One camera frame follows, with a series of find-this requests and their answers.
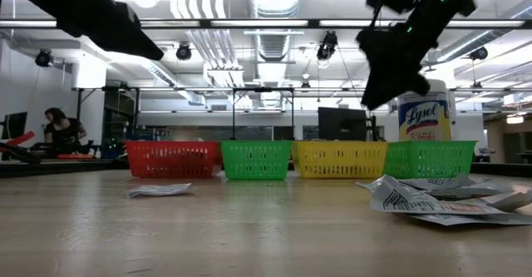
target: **red object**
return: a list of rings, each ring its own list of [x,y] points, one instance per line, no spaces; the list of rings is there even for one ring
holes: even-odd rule
[[[35,136],[35,133],[33,133],[33,131],[29,131],[29,132],[25,133],[24,135],[19,136],[18,138],[14,138],[14,139],[12,139],[10,141],[7,141],[6,144],[10,145],[10,146],[18,146],[18,145],[22,144],[23,142],[30,140],[34,136]]]
[[[93,155],[82,155],[82,154],[78,154],[78,155],[60,154],[60,155],[57,155],[57,159],[59,159],[59,160],[91,160],[93,158],[94,158]]]
[[[207,179],[222,166],[218,142],[128,141],[126,149],[134,177]]]

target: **desk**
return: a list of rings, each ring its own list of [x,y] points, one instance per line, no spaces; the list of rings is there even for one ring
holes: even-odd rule
[[[506,178],[515,189],[532,182]],[[127,200],[128,171],[0,180],[0,276],[530,276],[532,227],[369,209],[355,181],[195,181]],[[532,213],[532,208],[525,208]]]

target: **red basket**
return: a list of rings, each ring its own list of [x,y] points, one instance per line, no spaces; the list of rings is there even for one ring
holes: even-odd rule
[[[211,178],[221,170],[218,142],[128,141],[131,174],[140,178]]]

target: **green basket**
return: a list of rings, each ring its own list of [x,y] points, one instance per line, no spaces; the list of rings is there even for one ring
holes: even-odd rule
[[[222,141],[225,176],[230,180],[283,180],[291,146],[291,141]]]
[[[452,178],[469,173],[476,141],[390,143],[384,173],[398,179]]]

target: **woman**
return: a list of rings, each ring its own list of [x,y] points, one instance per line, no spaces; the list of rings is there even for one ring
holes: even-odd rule
[[[80,144],[76,142],[76,126],[78,139],[86,136],[83,125],[76,119],[67,118],[65,113],[56,107],[47,109],[44,116],[50,121],[50,124],[44,130],[45,142],[56,144]]]

